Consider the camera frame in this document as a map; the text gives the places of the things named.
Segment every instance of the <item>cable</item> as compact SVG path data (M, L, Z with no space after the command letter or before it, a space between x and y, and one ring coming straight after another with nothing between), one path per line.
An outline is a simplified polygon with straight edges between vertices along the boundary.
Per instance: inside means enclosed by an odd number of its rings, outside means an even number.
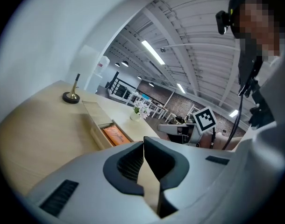
M240 100L240 105L239 105L239 111L238 111L238 116L236 117L235 123L233 125L233 129L231 131L231 134L226 142L226 144L224 145L224 147L222 148L222 150L225 150L227 148L227 146L229 145L230 141L232 140L234 134L236 133L236 130L238 128L239 125L239 121L240 121L240 117L241 117L241 113L242 113L242 101L243 101L243 95L241 95L241 100Z
M215 128L213 128L213 134L212 134L212 138L211 138L210 149L213 148L213 143L214 143L214 139L215 139L215 134L216 134L216 131L215 131Z

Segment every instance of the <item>white ceiling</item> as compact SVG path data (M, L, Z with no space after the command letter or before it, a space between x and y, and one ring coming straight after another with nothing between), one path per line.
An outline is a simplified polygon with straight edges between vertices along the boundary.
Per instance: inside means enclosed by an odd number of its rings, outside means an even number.
M154 0L140 11L117 35L106 56L111 61L129 61L129 68L145 80L197 95L227 112L238 109L239 46L229 29L220 35L215 14L228 10L229 0ZM160 65L141 45L147 40L165 62ZM193 43L189 46L161 47ZM259 83L270 76L274 58L263 63ZM249 119L252 98L244 98L242 121Z

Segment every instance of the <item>dark floor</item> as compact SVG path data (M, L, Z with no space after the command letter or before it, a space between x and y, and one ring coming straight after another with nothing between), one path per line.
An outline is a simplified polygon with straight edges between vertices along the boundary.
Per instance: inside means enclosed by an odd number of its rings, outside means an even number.
M116 102L119 102L119 103L122 103L124 104L125 102L119 100L119 99L115 99L115 98L112 98L109 96L107 90L102 87L102 86L99 86L98 89L97 89L97 92L96 92L97 95L100 95L100 96L103 96L105 98L108 98L108 99L111 99L111 100L114 100ZM153 118L151 118L151 116L147 117L146 118L146 122L148 123L148 125L155 131L155 133L163 140L169 140L169 137L167 136L166 133L163 133L163 132L160 132L157 130L157 126L160 125L160 124L164 124L166 125L167 123L165 123L165 120L164 118L161 118L161 119L158 119L158 115L154 115Z

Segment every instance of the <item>white pole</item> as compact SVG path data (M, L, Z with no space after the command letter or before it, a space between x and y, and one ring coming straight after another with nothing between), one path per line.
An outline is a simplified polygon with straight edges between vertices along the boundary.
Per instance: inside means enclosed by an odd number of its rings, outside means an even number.
M174 93L175 93L175 92L173 91L172 94L171 94L171 96L170 96L169 99L167 100L167 102L164 104L163 108L165 108L165 106L166 106L167 103L170 101L170 99L171 99L171 97L172 97L172 95L173 95Z

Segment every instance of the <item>open box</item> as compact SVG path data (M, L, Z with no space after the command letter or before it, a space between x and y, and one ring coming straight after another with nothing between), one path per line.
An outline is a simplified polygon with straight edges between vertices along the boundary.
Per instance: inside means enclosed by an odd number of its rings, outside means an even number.
M113 147L114 145L103 133L102 129L116 125L117 128L126 136L126 138L133 142L130 137L119 127L113 120L111 120L104 110L96 102L82 101L88 115L91 117L91 135L98 147L102 149Z

